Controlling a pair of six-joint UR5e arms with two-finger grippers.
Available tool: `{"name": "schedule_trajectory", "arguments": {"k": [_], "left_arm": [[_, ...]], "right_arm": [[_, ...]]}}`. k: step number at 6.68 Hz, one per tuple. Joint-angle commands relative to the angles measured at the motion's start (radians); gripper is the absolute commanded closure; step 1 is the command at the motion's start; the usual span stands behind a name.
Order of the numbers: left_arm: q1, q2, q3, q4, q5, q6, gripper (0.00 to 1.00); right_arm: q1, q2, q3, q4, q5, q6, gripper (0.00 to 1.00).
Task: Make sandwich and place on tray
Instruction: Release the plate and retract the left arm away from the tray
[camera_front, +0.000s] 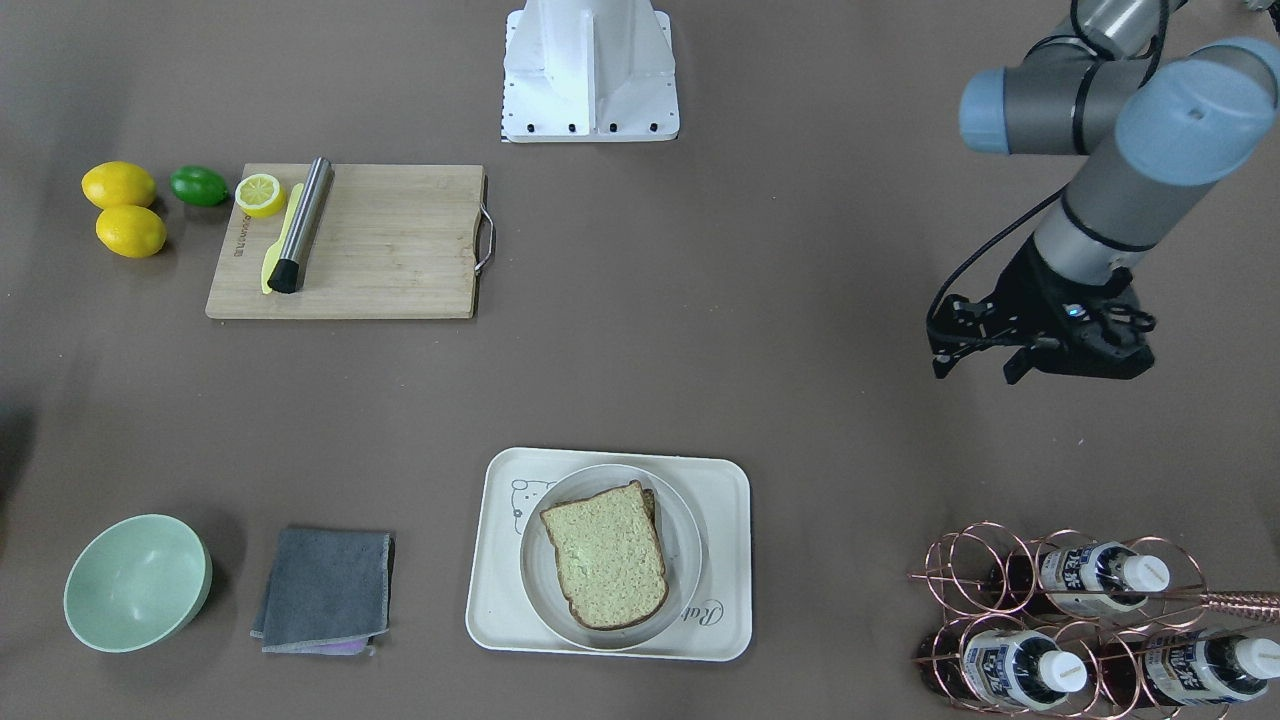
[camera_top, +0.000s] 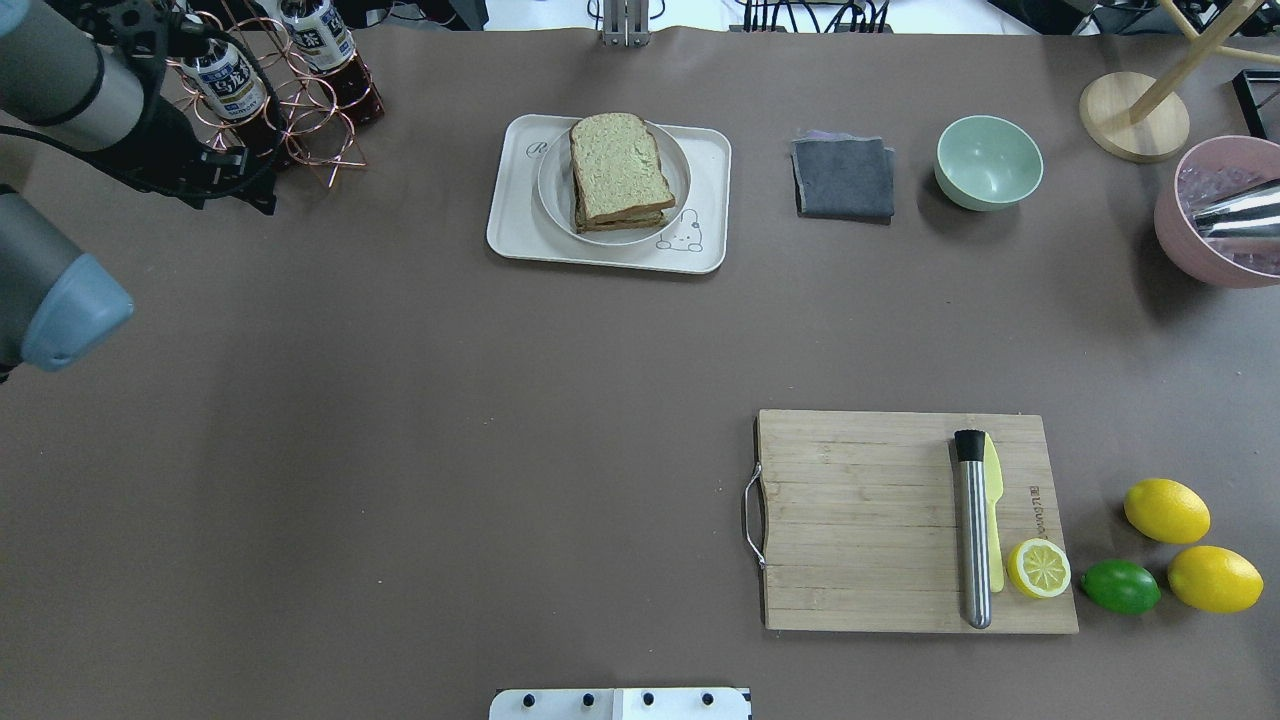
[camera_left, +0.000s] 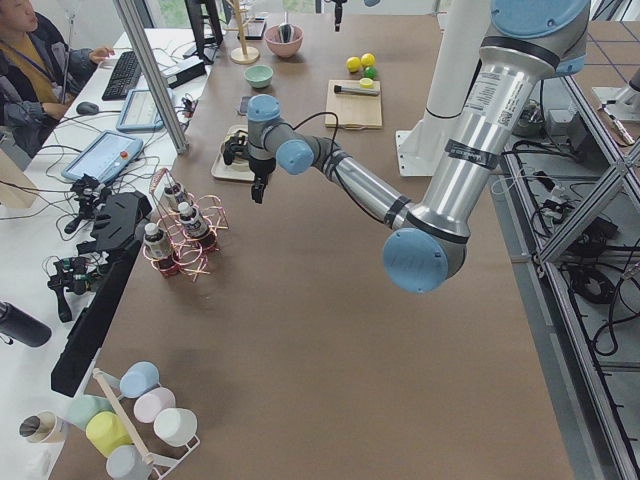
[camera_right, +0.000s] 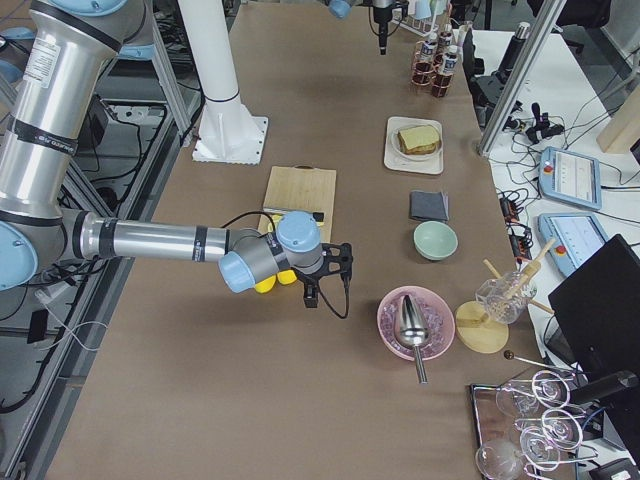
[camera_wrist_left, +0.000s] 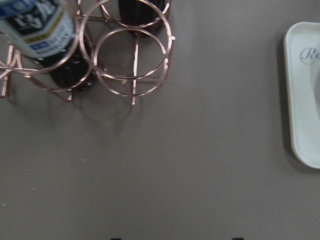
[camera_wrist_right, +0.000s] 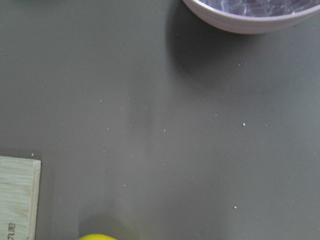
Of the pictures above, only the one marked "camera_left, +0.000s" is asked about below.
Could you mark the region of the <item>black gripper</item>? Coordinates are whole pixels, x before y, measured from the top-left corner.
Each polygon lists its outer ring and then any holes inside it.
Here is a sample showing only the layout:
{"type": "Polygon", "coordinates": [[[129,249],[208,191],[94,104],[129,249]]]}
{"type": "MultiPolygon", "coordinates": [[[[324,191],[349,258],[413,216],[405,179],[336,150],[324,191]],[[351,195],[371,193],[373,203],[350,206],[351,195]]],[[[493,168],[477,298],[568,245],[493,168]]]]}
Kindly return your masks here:
{"type": "Polygon", "coordinates": [[[342,17],[343,17],[343,4],[348,0],[324,0],[324,3],[334,3],[334,31],[339,32],[341,29],[342,17]]]}

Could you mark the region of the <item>second robot arm gripper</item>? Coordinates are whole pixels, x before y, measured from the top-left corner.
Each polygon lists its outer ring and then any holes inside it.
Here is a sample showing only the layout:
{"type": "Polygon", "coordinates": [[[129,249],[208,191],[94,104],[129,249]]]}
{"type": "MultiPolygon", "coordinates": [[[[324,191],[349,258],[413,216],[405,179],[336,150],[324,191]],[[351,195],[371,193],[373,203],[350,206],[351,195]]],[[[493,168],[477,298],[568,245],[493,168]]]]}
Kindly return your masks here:
{"type": "Polygon", "coordinates": [[[248,144],[247,144],[248,160],[249,160],[250,169],[254,173],[254,180],[252,182],[254,182],[255,180],[261,180],[267,185],[269,183],[271,174],[275,170],[275,161],[254,158],[252,156],[252,151],[250,147],[251,145],[249,142],[249,135],[248,135],[248,144]]]}

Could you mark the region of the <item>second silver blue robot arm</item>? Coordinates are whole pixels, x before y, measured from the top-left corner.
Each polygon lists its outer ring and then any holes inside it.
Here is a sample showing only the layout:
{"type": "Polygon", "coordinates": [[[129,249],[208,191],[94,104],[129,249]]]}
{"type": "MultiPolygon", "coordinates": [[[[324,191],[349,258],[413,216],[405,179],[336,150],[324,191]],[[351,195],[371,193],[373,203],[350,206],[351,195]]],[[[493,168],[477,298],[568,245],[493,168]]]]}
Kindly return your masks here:
{"type": "Polygon", "coordinates": [[[464,263],[469,216],[533,87],[583,68],[589,10],[587,1],[491,2],[479,72],[418,203],[362,167],[334,140],[295,132],[273,96],[252,97],[247,152],[255,175],[253,200],[261,202],[276,167],[292,175],[315,167],[392,229],[382,253],[391,281],[414,293],[437,289],[464,263]]]}

